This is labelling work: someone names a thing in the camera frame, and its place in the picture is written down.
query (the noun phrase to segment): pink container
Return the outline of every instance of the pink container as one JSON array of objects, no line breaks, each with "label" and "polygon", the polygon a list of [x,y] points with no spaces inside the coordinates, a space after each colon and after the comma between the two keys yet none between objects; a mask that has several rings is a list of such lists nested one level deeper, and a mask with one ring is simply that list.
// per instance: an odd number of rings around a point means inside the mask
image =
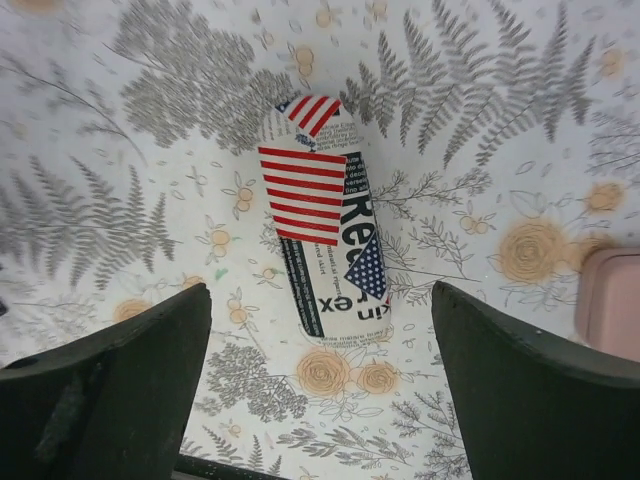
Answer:
[{"label": "pink container", "polygon": [[596,350],[640,362],[640,248],[614,248],[585,263],[576,329]]}]

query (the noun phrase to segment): orange rose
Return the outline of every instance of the orange rose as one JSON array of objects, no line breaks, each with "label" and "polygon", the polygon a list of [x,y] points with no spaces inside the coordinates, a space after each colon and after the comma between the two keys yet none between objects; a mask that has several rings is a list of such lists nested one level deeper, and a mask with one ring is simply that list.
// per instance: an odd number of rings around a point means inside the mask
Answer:
[{"label": "orange rose", "polygon": [[585,203],[591,213],[612,212],[623,199],[624,187],[612,182],[594,186]]},{"label": "orange rose", "polygon": [[113,322],[124,322],[125,320],[129,320],[131,317],[135,317],[136,315],[149,310],[151,307],[153,307],[151,303],[141,298],[126,300],[116,307],[116,310],[113,313]]},{"label": "orange rose", "polygon": [[300,360],[297,374],[303,389],[330,397],[344,389],[349,380],[349,364],[335,353],[315,351]]},{"label": "orange rose", "polygon": [[365,366],[358,376],[358,386],[369,393],[387,393],[398,380],[397,371],[388,363]]},{"label": "orange rose", "polygon": [[544,281],[553,273],[564,243],[560,228],[550,222],[515,227],[500,244],[502,272],[518,282]]}]

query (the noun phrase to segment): tablecloth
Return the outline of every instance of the tablecloth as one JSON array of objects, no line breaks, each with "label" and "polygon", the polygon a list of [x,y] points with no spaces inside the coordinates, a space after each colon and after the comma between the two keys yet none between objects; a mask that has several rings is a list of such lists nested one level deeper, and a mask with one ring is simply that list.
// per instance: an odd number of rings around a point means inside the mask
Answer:
[{"label": "tablecloth", "polygon": [[[583,260],[637,244],[634,0],[0,8],[0,359],[205,282],[183,453],[300,480],[471,478],[434,282],[576,339]],[[262,118],[307,92],[340,98],[365,147],[393,297],[367,347],[300,330],[269,212]]]}]

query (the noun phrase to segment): american flag print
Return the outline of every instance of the american flag print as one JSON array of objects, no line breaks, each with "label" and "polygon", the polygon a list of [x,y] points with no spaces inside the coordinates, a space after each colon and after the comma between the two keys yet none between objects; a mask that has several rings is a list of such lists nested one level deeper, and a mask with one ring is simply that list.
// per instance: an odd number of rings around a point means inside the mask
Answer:
[{"label": "american flag print", "polygon": [[387,291],[387,276],[377,233],[371,235],[369,243],[353,262],[345,278],[367,295],[382,300]]},{"label": "american flag print", "polygon": [[346,157],[259,147],[279,236],[338,245]]},{"label": "american flag print", "polygon": [[332,115],[339,115],[339,108],[340,100],[309,95],[278,105],[276,110],[309,135],[315,137]]}]

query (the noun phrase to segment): red and white stripes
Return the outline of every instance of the red and white stripes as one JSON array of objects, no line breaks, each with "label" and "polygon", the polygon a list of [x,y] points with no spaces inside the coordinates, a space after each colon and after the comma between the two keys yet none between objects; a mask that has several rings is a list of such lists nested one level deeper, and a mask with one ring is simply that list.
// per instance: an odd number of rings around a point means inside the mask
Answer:
[{"label": "red and white stripes", "polygon": [[268,147],[258,152],[278,235],[337,246],[346,158]]},{"label": "red and white stripes", "polygon": [[339,107],[340,100],[313,95],[295,99],[282,113],[315,137]]}]

